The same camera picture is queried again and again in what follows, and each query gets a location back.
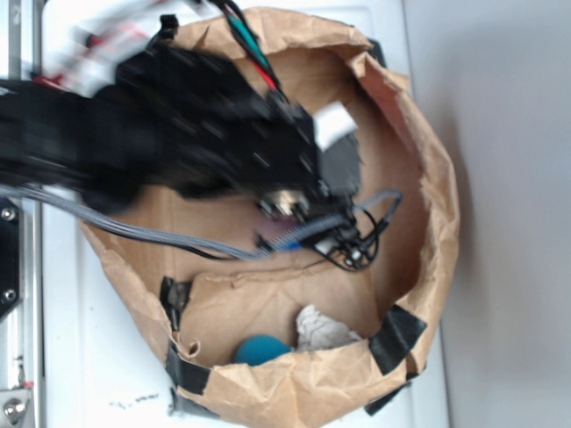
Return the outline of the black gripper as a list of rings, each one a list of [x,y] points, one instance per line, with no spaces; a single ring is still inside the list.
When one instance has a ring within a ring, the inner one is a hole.
[[[179,154],[173,185],[191,197],[292,192],[308,209],[335,210],[360,190],[358,125],[339,101],[310,115],[260,95],[223,56],[165,44],[122,62],[116,83],[159,121],[159,138]]]

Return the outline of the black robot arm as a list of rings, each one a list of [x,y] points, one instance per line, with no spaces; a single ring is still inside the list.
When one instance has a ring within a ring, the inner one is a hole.
[[[175,44],[178,19],[120,62],[110,85],[88,97],[67,77],[127,32],[130,10],[104,18],[52,75],[1,83],[1,180],[62,185],[92,208],[116,212],[145,185],[185,198],[242,193],[304,213],[349,206],[360,189],[354,125],[333,133],[285,95],[257,35],[232,1],[218,2],[234,41],[267,85],[258,94],[224,54]]]

